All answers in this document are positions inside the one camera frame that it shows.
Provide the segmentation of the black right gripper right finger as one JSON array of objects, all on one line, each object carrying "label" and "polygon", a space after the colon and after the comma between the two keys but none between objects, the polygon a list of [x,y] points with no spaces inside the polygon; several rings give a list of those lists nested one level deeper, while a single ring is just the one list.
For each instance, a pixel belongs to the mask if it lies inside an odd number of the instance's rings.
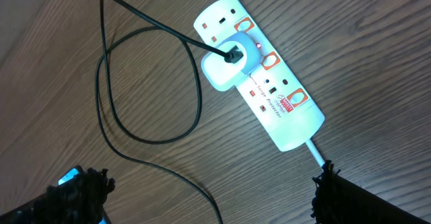
[{"label": "black right gripper right finger", "polygon": [[316,185],[311,217],[321,224],[428,224],[342,178],[331,161],[312,180]]}]

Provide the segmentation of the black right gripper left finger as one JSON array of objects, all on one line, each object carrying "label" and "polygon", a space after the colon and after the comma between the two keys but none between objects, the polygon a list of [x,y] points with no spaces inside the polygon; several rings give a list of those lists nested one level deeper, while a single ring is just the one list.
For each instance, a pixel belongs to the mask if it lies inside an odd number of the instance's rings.
[{"label": "black right gripper left finger", "polygon": [[110,223],[104,210],[115,180],[108,170],[77,168],[76,175],[58,186],[48,186],[35,199],[1,215],[1,224]]}]

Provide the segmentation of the blue-screen smartphone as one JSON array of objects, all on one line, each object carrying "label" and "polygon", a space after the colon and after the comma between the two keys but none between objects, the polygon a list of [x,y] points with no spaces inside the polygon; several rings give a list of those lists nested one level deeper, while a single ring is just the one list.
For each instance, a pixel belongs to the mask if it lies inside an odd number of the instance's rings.
[{"label": "blue-screen smartphone", "polygon": [[[84,172],[83,168],[80,165],[77,165],[77,166],[71,168],[64,176],[62,176],[58,180],[57,184],[60,186],[64,183],[70,181],[71,179],[73,179],[76,175],[81,174],[83,172]],[[104,209],[102,209],[102,220],[101,220],[101,222],[99,222],[99,224],[112,224],[112,222],[108,218],[108,215]]]}]

